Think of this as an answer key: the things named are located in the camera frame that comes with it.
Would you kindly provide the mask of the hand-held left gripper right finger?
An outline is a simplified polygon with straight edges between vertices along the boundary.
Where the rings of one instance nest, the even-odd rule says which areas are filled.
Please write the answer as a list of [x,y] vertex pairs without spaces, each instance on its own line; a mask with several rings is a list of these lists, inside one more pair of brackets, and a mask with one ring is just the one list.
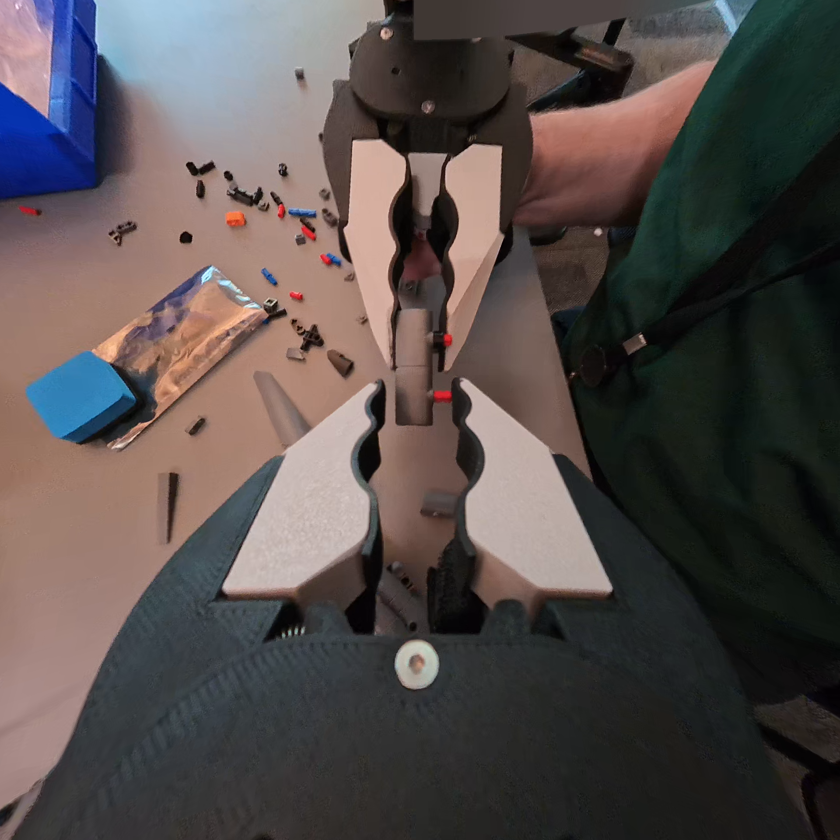
[[552,450],[464,377],[453,380],[457,462],[467,487],[456,539],[469,591],[488,608],[518,602],[529,619],[553,600],[613,595]]

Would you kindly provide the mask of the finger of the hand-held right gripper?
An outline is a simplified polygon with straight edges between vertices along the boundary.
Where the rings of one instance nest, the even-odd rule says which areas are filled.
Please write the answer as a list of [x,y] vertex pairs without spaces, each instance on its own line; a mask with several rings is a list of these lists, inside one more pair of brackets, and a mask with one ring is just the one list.
[[502,146],[474,143],[444,166],[440,198],[455,212],[455,232],[444,252],[444,278],[450,282],[445,331],[451,344],[444,353],[449,372],[464,348],[504,234],[501,228]]
[[354,140],[344,239],[368,324],[390,369],[396,367],[396,269],[403,255],[398,220],[412,204],[407,158],[385,140]]

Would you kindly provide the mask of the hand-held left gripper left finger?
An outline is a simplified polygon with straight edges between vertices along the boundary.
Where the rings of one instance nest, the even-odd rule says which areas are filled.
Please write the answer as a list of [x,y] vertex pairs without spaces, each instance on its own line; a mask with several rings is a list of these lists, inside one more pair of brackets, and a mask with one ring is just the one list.
[[356,633],[373,633],[383,551],[371,478],[384,422],[376,380],[287,449],[224,580],[228,599],[301,613],[329,602]]

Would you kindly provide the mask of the grey beam with red pins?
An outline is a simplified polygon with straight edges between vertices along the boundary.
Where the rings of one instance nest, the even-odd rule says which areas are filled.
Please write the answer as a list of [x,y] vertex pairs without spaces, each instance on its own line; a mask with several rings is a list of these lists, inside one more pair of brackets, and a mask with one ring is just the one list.
[[[425,335],[433,330],[433,313],[409,308],[397,314],[394,330],[395,423],[431,427],[434,423],[434,364],[445,353],[430,353]],[[448,334],[448,348],[453,339]]]

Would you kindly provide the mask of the person's right forearm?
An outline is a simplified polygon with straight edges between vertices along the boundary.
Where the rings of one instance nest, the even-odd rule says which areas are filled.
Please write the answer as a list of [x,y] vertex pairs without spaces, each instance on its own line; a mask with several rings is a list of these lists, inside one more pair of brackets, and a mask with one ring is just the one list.
[[514,224],[636,224],[715,65],[696,63],[628,98],[533,115],[532,161]]

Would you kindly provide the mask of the person's right hand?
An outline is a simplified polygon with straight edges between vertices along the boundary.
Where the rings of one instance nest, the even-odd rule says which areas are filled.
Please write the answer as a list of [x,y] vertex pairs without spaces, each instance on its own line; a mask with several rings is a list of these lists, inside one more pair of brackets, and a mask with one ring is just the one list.
[[425,239],[414,238],[410,252],[404,258],[401,282],[418,282],[440,273],[440,262],[433,247]]

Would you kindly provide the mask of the dark grey ribbed connector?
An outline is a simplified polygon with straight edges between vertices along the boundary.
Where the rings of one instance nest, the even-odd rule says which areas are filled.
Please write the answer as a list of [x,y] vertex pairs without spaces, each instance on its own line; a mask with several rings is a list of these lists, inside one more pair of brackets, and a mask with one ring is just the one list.
[[427,630],[427,607],[400,563],[386,565],[376,593],[376,630],[415,634]]

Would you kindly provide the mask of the long grey wing panel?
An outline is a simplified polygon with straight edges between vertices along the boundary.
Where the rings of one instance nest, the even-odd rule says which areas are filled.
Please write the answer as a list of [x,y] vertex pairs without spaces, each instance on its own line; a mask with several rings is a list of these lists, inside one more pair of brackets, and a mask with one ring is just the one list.
[[293,446],[311,431],[312,426],[274,375],[255,371],[253,378],[281,446]]

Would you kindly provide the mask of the cluster of small assorted pieces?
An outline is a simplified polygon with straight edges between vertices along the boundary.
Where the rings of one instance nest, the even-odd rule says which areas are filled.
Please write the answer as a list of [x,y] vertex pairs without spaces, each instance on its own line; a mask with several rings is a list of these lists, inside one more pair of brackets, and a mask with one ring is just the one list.
[[[298,82],[303,82],[306,80],[306,73],[305,70],[299,66],[296,66],[294,69],[295,79]],[[215,168],[215,163],[213,161],[208,161],[204,163],[202,166],[197,166],[194,161],[187,161],[185,163],[185,168],[190,173],[190,175],[196,179],[196,197],[199,200],[203,200],[206,194],[206,188],[203,183],[203,176],[209,172],[211,172]],[[281,162],[278,164],[278,174],[280,177],[284,177],[288,175],[288,168],[285,162]],[[260,212],[267,212],[270,209],[270,205],[263,201],[263,197],[265,192],[258,188],[252,193],[248,193],[247,191],[242,190],[235,184],[235,179],[233,174],[230,171],[223,172],[224,179],[227,183],[226,194],[235,202],[243,204],[247,207],[254,207],[257,206]],[[301,236],[309,238],[310,240],[314,241],[316,235],[312,226],[312,223],[309,222],[309,219],[315,218],[317,216],[316,211],[311,211],[307,208],[291,208],[288,207],[282,200],[281,196],[279,196],[276,192],[269,191],[269,196],[272,202],[274,202],[277,206],[278,217],[283,218],[285,216],[294,217],[301,222]],[[330,191],[329,190],[321,190],[320,196],[323,201],[327,201],[330,198]],[[324,207],[322,209],[322,219],[326,222],[326,224],[331,228],[337,228],[339,225],[338,217],[332,213],[329,208]]]

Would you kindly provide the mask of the grey wedge slope brick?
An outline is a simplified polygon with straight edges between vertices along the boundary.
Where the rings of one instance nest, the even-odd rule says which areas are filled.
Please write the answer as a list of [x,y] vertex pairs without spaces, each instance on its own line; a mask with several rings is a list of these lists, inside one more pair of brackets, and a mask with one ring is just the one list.
[[159,544],[166,545],[172,539],[175,503],[180,477],[172,471],[162,472],[157,477],[155,500],[155,533]]

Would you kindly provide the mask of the silver foil bag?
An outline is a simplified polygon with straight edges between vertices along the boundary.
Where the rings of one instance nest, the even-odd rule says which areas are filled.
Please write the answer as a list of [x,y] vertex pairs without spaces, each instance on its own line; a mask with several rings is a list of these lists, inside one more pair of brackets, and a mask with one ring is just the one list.
[[207,266],[101,342],[92,352],[138,401],[103,432],[106,447],[128,447],[267,319],[258,301]]

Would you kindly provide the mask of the blue foam block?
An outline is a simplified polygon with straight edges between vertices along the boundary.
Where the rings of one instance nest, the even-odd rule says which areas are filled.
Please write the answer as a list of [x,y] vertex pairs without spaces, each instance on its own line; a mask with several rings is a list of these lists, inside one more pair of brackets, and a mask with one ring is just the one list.
[[139,404],[118,370],[92,351],[43,374],[25,394],[50,435],[73,444],[98,436]]

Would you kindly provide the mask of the blue storage bin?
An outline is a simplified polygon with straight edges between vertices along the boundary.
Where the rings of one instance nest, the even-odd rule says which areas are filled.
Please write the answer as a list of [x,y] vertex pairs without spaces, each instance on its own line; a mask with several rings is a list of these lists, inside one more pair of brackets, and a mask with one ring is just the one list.
[[49,114],[1,84],[2,198],[72,192],[97,182],[97,5],[56,1]]

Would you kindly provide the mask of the clear plastic bags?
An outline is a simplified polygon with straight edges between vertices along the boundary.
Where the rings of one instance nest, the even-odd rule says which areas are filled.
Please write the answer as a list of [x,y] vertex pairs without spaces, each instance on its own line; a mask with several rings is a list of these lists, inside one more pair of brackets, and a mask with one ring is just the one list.
[[1,2],[1,84],[45,117],[49,86],[55,3]]

